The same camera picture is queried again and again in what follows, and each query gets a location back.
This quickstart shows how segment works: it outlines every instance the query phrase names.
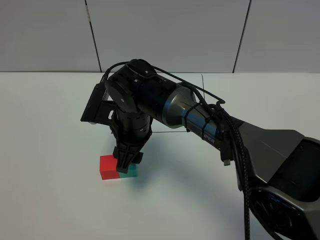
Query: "white table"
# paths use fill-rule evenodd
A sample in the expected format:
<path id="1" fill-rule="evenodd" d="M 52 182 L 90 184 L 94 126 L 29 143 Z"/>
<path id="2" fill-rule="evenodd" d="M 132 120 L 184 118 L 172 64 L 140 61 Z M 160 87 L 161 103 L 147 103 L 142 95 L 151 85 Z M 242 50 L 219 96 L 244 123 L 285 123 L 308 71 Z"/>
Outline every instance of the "white table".
<path id="1" fill-rule="evenodd" d="M 139 177 L 101 180 L 99 157 L 112 153 L 115 140 L 107 126 L 80 122 L 101 76 L 0 73 L 1 239 L 243 239 L 234 164 L 224 167 L 219 152 L 191 132 L 153 123 Z M 201 74 L 180 77 L 202 86 Z M 319 75 L 203 79 L 231 115 L 320 139 Z M 272 239 L 254 217 L 251 238 Z"/>

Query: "gray wall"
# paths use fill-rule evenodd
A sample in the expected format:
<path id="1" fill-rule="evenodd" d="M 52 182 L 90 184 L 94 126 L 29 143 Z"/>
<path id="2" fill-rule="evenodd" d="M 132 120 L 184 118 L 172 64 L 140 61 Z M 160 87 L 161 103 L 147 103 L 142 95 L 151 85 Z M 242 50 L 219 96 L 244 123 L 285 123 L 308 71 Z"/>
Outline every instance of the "gray wall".
<path id="1" fill-rule="evenodd" d="M 0 72 L 98 72 L 83 0 L 4 0 Z"/>
<path id="2" fill-rule="evenodd" d="M 231 73 L 249 0 L 87 0 L 101 67 L 142 58 L 180 73 Z"/>
<path id="3" fill-rule="evenodd" d="M 176 73 L 320 73 L 319 0 L 252 0 L 239 49 L 249 3 L 87 0 L 91 28 L 85 0 L 4 0 L 0 72 L 99 72 L 142 58 Z"/>
<path id="4" fill-rule="evenodd" d="M 319 13 L 319 0 L 252 0 L 235 72 L 320 73 Z"/>

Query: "green block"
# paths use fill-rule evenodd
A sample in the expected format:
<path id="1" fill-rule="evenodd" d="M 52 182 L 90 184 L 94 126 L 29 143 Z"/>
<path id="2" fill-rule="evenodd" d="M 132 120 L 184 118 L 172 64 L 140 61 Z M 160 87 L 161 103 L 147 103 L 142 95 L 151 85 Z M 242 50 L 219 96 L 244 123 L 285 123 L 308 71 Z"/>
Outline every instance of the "green block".
<path id="1" fill-rule="evenodd" d="M 131 178 L 138 176 L 138 167 L 136 164 L 130 164 L 128 167 L 128 173 L 119 172 L 120 178 Z"/>

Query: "black cable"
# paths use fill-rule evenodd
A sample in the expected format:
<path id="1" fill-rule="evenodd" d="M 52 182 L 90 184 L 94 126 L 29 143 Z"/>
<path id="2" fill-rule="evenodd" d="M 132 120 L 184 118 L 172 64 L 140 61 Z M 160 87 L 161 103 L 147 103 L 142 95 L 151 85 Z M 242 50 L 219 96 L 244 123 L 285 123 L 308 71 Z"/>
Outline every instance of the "black cable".
<path id="1" fill-rule="evenodd" d="M 201 88 L 201 87 L 199 87 L 199 86 L 197 86 L 197 85 L 194 85 L 194 84 L 192 84 L 192 83 L 190 83 L 190 82 L 188 82 L 188 81 L 186 81 L 186 80 L 184 80 L 184 79 L 182 79 L 182 78 L 180 78 L 180 77 L 178 77 L 178 76 L 175 76 L 175 75 L 173 75 L 172 73 L 170 73 L 170 72 L 168 72 L 168 71 L 165 71 L 165 70 L 163 70 L 163 69 L 161 69 L 161 68 L 159 68 L 159 67 L 156 67 L 156 66 L 152 66 L 152 67 L 153 67 L 155 70 L 158 70 L 158 71 L 160 71 L 160 72 L 162 72 L 162 73 L 164 73 L 164 74 L 167 74 L 168 76 L 173 77 L 173 78 L 175 78 L 175 79 L 177 79 L 177 80 L 179 80 L 179 81 L 181 81 L 181 82 L 183 82 L 183 83 L 187 83 L 188 85 L 191 85 L 192 87 L 194 87 L 194 88 L 196 88 L 196 89 L 198 89 L 198 90 L 200 90 L 200 91 L 208 94 L 209 96 L 211 96 L 211 97 L 219 100 L 221 104 L 225 104 L 225 103 L 226 103 L 222 98 L 220 98 L 220 97 L 212 94 L 211 92 L 209 92 L 209 91 L 207 91 L 207 90 L 204 90 L 203 88 Z"/>
<path id="2" fill-rule="evenodd" d="M 111 72 L 111 70 L 113 68 L 116 68 L 120 65 L 125 65 L 127 64 L 128 61 L 124 61 L 124 62 L 119 62 L 117 64 L 114 64 L 113 66 L 111 66 L 110 68 L 108 68 L 102 79 L 101 82 L 104 82 L 108 79 L 109 74 Z M 213 115 L 215 111 L 217 110 L 221 110 L 223 117 L 225 118 L 229 128 L 230 128 L 230 137 L 231 137 L 231 141 L 232 141 L 232 155 L 235 161 L 235 167 L 236 167 L 236 171 L 238 174 L 238 178 L 240 181 L 240 185 L 242 188 L 242 192 L 243 192 L 243 197 L 244 197 L 244 236 L 246 240 L 250 239 L 250 192 L 249 192 L 249 177 L 248 177 L 248 166 L 247 166 L 247 156 L 246 156 L 246 150 L 245 150 L 245 146 L 241 137 L 241 134 L 239 132 L 239 129 L 236 127 L 236 125 L 234 124 L 231 116 L 223 109 L 221 108 L 221 104 L 224 104 L 225 101 L 223 99 L 221 99 L 220 97 L 212 94 L 211 92 L 204 90 L 180 77 L 177 77 L 159 67 L 155 67 L 152 66 L 155 70 L 158 70 L 168 76 L 171 76 L 181 82 L 183 82 L 183 86 L 189 88 L 192 90 L 192 92 L 199 98 L 199 102 L 200 104 L 205 108 L 205 110 L 208 112 L 208 114 Z M 207 102 L 205 101 L 205 99 L 203 98 L 203 96 L 199 93 L 199 91 L 202 91 L 206 94 L 208 94 L 209 96 L 217 99 L 217 103 L 215 104 L 207 104 Z M 267 223 L 264 222 L 263 218 L 257 213 L 255 212 L 255 216 L 257 217 L 257 219 L 259 220 L 259 222 L 261 223 L 261 225 L 264 227 L 264 229 L 275 239 L 275 240 L 283 240 L 281 237 L 279 237 L 274 231 L 272 231 L 269 226 L 267 225 Z"/>
<path id="3" fill-rule="evenodd" d="M 106 81 L 106 80 L 108 79 L 109 74 L 110 74 L 110 72 L 111 72 L 112 69 L 114 69 L 114 68 L 116 68 L 116 67 L 118 67 L 118 66 L 120 66 L 120 65 L 125 65 L 125 64 L 127 64 L 127 63 L 128 63 L 128 61 L 122 61 L 122 62 L 118 62 L 118 63 L 112 65 L 111 67 L 109 67 L 109 68 L 105 71 L 105 73 L 103 74 L 103 77 L 102 77 L 100 83 L 102 83 L 102 82 L 104 82 L 104 81 Z"/>
<path id="4" fill-rule="evenodd" d="M 236 162 L 236 169 L 239 174 L 240 184 L 243 192 L 244 197 L 244 236 L 245 240 L 250 240 L 250 192 L 249 192 L 249 177 L 248 177 L 248 166 L 247 166 L 247 157 L 246 157 L 246 150 L 244 146 L 244 142 L 242 140 L 241 134 L 239 129 L 234 124 L 231 116 L 219 106 L 214 104 L 207 104 L 203 96 L 199 93 L 197 89 L 195 89 L 192 85 L 189 85 L 186 81 L 183 82 L 183 86 L 191 89 L 194 94 L 199 98 L 200 103 L 203 107 L 207 110 L 210 115 L 214 114 L 214 110 L 212 107 L 217 111 L 222 110 L 222 114 L 226 119 L 227 124 L 230 127 L 231 133 L 231 140 L 232 140 L 232 147 L 233 147 L 233 154 L 234 160 Z"/>
<path id="5" fill-rule="evenodd" d="M 268 224 L 264 221 L 264 219 L 262 218 L 262 216 L 259 214 L 258 211 L 255 211 L 255 207 L 253 206 L 253 202 L 250 202 L 250 208 L 251 211 L 253 213 L 253 215 L 256 217 L 256 219 L 258 219 L 259 223 L 262 225 L 262 227 L 264 228 L 264 230 L 266 230 L 266 232 L 273 237 L 273 239 L 275 240 L 284 240 L 282 237 L 280 237 L 278 234 L 275 233 L 275 231 L 273 231 Z"/>

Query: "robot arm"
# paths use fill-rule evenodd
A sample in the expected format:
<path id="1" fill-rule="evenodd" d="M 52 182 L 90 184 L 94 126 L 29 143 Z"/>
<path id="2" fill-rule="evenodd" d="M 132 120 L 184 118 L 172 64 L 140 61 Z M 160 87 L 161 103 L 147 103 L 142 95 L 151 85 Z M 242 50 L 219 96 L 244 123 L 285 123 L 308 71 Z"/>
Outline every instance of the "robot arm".
<path id="1" fill-rule="evenodd" d="M 118 172 L 141 162 L 140 150 L 152 134 L 153 119 L 170 128 L 183 126 L 218 149 L 225 165 L 235 161 L 239 189 L 245 199 L 248 194 L 251 211 L 275 239 L 280 238 L 274 232 L 293 240 L 320 239 L 320 141 L 230 117 L 220 107 L 222 99 L 208 105 L 196 86 L 172 82 L 144 60 L 121 64 L 109 78 L 118 64 L 108 69 L 95 86 L 81 118 L 110 126 Z M 247 158 L 245 167 L 236 161 L 240 154 Z"/>

